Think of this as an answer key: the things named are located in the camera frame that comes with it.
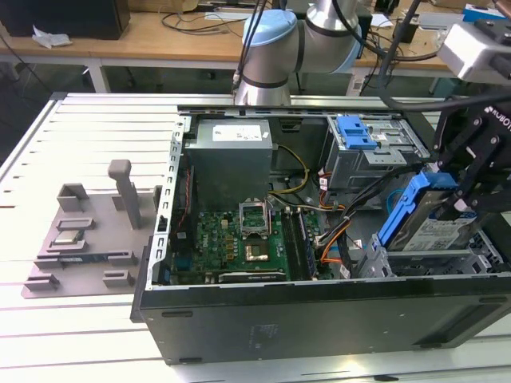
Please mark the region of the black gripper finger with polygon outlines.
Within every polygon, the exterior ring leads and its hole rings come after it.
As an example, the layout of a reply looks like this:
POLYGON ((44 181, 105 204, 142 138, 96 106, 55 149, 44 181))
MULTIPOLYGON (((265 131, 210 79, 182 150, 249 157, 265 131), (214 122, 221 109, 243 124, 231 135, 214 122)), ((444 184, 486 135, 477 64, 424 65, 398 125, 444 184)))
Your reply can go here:
POLYGON ((440 170, 462 170, 473 157, 466 147, 484 125, 482 115, 441 115, 435 132, 435 152, 440 170))
POLYGON ((510 210, 510 145, 500 135, 477 141, 475 157, 457 190, 446 203, 446 218, 465 211, 502 213, 510 210))

